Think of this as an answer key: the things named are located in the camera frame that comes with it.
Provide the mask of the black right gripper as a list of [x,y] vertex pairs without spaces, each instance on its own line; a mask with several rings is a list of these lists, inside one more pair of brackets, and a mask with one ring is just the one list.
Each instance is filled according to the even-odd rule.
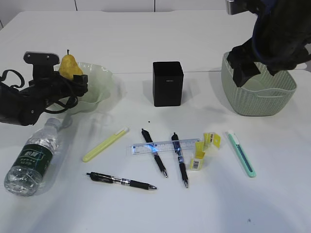
[[293,42],[284,38],[251,37],[228,54],[235,85],[242,87],[249,79],[260,74],[256,63],[266,65],[269,73],[275,76],[282,70],[292,70],[298,64],[310,61],[307,44],[304,39]]

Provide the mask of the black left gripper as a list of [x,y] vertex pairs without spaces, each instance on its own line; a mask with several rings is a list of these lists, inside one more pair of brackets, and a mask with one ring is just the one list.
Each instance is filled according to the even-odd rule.
[[29,87],[21,91],[22,109],[47,109],[53,104],[71,109],[78,98],[88,91],[88,75],[73,75],[73,80],[62,77],[58,71],[48,77],[29,81]]

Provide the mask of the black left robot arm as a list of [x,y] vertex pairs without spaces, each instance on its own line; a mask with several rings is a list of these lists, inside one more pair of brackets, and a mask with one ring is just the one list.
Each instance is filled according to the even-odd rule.
[[[8,72],[20,79],[20,85],[8,86],[3,82]],[[34,125],[42,113],[60,114],[78,104],[78,98],[88,91],[88,76],[74,75],[73,80],[64,78],[58,71],[48,77],[29,81],[16,70],[5,70],[0,77],[0,121],[21,126]]]

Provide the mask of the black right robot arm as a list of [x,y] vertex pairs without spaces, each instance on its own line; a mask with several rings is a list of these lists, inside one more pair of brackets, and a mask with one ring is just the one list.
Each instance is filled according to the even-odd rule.
[[310,61],[306,48],[311,43],[309,0],[227,0],[226,10],[229,15],[246,11],[257,15],[251,38],[227,57],[237,87],[260,73],[256,62],[266,65],[274,76]]

